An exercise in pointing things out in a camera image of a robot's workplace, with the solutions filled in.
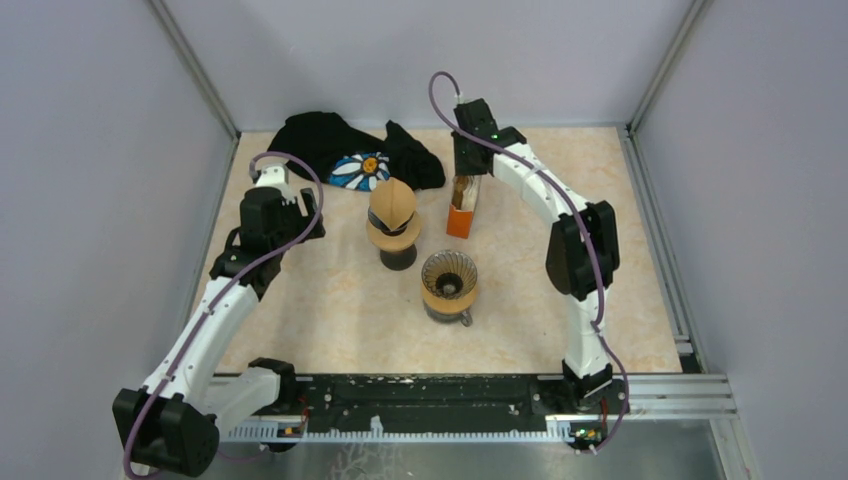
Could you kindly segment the orange coffee filter box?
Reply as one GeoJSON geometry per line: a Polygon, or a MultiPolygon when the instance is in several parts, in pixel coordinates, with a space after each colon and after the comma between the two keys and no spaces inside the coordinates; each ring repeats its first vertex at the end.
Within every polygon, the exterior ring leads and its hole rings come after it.
{"type": "Polygon", "coordinates": [[[481,187],[480,176],[456,175],[446,223],[449,236],[467,239],[471,233],[474,212],[481,187]]]}

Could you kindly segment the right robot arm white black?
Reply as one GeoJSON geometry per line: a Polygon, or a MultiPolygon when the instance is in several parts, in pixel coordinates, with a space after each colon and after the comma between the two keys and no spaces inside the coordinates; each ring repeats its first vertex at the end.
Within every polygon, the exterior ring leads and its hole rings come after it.
{"type": "Polygon", "coordinates": [[[601,338],[607,293],[620,266],[615,211],[559,180],[521,132],[497,125],[484,100],[460,103],[453,113],[459,173],[503,182],[550,229],[545,269],[567,307],[563,398],[572,410],[588,412],[612,383],[612,361],[601,338]]]}

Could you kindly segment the brown paper coffee filter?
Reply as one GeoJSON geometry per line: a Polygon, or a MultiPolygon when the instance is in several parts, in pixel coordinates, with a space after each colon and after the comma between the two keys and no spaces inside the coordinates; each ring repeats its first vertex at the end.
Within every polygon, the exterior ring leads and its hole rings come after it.
{"type": "Polygon", "coordinates": [[[406,183],[390,178],[371,192],[368,220],[384,234],[399,235],[406,230],[416,210],[413,190],[406,183]]]}

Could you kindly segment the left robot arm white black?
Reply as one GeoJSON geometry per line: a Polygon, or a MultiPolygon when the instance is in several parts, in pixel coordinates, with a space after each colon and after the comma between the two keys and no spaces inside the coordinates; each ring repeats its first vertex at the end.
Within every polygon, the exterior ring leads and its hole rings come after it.
{"type": "Polygon", "coordinates": [[[222,253],[195,312],[175,344],[135,390],[122,389],[112,412],[123,444],[123,468],[138,478],[173,472],[196,478],[215,459],[222,437],[253,414],[285,414],[299,405],[292,364],[258,358],[229,386],[209,391],[215,369],[244,320],[264,298],[293,246],[321,238],[325,195],[321,187],[286,194],[254,187],[240,206],[240,224],[222,253]]]}

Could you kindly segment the smoky glass pitcher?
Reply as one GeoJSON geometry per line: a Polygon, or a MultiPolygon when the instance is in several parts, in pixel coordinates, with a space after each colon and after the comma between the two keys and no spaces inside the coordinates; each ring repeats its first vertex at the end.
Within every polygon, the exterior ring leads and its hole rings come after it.
{"type": "Polygon", "coordinates": [[[458,313],[428,311],[427,314],[433,321],[440,324],[460,324],[464,327],[470,327],[473,324],[473,318],[468,310],[458,313]]]}

